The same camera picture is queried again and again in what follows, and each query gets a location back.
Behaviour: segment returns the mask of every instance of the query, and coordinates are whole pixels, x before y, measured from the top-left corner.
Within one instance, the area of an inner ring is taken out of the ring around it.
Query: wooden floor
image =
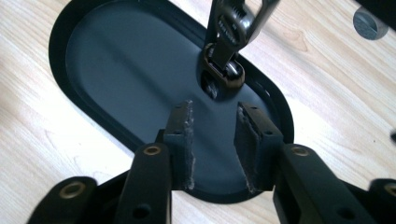
[[[68,0],[0,0],[0,223],[24,223],[56,183],[88,175],[103,183],[127,170],[126,147],[61,92],[50,71],[53,23]],[[206,25],[208,0],[173,0]],[[368,41],[354,30],[354,1],[282,0],[242,54],[283,91],[295,143],[366,189],[396,179],[396,34]],[[174,223],[278,223],[272,193],[205,203],[173,194]]]

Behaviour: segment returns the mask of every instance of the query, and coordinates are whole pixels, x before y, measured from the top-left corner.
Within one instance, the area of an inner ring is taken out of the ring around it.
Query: light wood surface
[[[67,177],[103,183],[133,159],[53,79],[50,31],[68,2],[0,0],[0,223],[25,223]],[[173,2],[206,25],[210,1]],[[396,146],[389,139],[396,128],[396,34],[361,38],[352,24],[358,7],[354,1],[282,0],[242,54],[286,95],[295,143],[313,148],[339,178],[367,189],[374,178],[396,178]],[[173,221],[278,219],[271,192],[232,205],[175,192]]]

